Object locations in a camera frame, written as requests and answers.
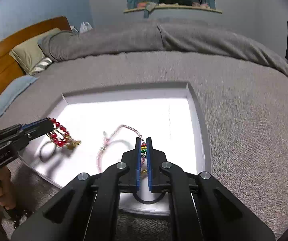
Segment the striped grey white pillow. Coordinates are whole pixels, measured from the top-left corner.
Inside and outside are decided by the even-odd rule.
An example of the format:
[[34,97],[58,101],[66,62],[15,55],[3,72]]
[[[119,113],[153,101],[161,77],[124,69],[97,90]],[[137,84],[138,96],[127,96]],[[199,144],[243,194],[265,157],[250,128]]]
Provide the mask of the striped grey white pillow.
[[30,75],[34,76],[48,68],[53,62],[49,57],[45,57],[40,60],[30,71]]

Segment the grey cloth on sill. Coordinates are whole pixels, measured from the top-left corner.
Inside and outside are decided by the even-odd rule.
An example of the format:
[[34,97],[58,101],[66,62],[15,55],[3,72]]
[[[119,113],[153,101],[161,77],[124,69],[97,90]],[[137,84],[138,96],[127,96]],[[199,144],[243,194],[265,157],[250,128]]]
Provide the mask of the grey cloth on sill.
[[144,8],[144,13],[143,13],[143,18],[144,19],[148,19],[149,15],[151,14],[151,12],[155,9],[155,7],[157,6],[156,3],[154,2],[148,2]]

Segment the grey folded duvet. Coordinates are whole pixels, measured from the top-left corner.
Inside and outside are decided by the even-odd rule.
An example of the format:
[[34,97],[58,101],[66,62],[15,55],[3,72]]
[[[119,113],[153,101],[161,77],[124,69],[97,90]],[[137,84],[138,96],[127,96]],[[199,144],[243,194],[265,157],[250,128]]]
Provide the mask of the grey folded duvet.
[[206,22],[160,18],[94,28],[82,34],[60,31],[38,41],[54,62],[102,54],[178,51],[219,55],[275,68],[288,78],[288,62],[263,44]]

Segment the grey bed sheet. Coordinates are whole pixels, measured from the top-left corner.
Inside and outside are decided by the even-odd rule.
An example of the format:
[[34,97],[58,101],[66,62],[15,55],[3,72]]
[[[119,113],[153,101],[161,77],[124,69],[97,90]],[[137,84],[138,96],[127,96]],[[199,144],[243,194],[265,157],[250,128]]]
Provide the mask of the grey bed sheet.
[[88,56],[51,65],[9,106],[0,127],[29,123],[63,94],[188,82],[209,133],[212,173],[280,238],[288,229],[288,63],[176,51]]

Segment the grey shallow cardboard tray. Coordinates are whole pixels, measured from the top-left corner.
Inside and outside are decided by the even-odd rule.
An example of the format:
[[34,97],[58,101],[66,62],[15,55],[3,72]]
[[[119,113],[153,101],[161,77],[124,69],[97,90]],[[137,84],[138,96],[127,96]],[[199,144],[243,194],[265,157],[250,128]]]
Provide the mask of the grey shallow cardboard tray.
[[166,154],[184,171],[211,171],[209,137],[197,96],[188,82],[126,85],[62,94],[46,111],[79,145],[48,162],[39,148],[48,136],[35,139],[20,153],[39,176],[62,188],[79,173],[95,175],[135,148],[136,138]]

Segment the black clothing pile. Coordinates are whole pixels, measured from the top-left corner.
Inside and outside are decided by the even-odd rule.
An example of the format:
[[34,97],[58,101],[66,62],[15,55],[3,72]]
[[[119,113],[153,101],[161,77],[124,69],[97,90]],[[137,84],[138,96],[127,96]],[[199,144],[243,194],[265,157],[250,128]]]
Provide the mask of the black clothing pile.
[[185,5],[191,6],[192,0],[159,0],[159,3],[162,4],[178,4],[178,5]]

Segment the silver bangle in tray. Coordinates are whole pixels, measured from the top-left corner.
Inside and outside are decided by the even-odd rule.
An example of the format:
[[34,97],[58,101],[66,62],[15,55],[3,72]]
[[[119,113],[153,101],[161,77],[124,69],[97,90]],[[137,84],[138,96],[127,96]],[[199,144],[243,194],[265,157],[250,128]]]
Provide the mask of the silver bangle in tray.
[[61,149],[52,141],[47,141],[39,148],[38,157],[41,162],[46,163],[58,154],[61,154]]

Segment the wooden window sill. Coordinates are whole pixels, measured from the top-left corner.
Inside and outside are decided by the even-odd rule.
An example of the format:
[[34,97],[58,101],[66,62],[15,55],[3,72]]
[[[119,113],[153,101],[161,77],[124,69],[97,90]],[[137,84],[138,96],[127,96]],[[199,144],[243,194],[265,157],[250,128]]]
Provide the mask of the wooden window sill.
[[[153,10],[166,10],[166,9],[201,10],[201,11],[215,12],[218,14],[223,13],[221,10],[217,10],[217,9],[204,8],[204,7],[194,7],[194,6],[188,6],[188,5],[163,5],[163,6],[156,5],[151,10],[151,12],[153,12]],[[137,12],[137,11],[143,11],[143,10],[145,10],[145,8],[125,9],[123,11],[123,14],[131,13],[131,12]]]

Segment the olive green pillow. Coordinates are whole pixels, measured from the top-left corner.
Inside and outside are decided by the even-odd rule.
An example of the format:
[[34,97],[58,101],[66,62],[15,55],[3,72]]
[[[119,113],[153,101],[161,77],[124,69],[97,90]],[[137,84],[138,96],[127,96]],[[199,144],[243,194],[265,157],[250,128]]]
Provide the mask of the olive green pillow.
[[33,38],[30,38],[23,43],[15,46],[9,55],[19,63],[20,67],[25,71],[26,74],[30,75],[32,68],[43,58],[45,55],[39,48],[38,42],[44,37],[59,33],[60,29],[54,28]]

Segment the white plastic bag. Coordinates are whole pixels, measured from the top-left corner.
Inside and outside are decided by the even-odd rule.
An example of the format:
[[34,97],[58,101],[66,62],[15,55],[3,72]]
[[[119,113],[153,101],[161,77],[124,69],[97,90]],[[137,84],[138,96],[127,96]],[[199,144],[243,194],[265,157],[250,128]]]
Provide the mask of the white plastic bag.
[[85,33],[87,31],[90,31],[92,29],[92,26],[89,22],[82,22],[80,25],[79,33]]

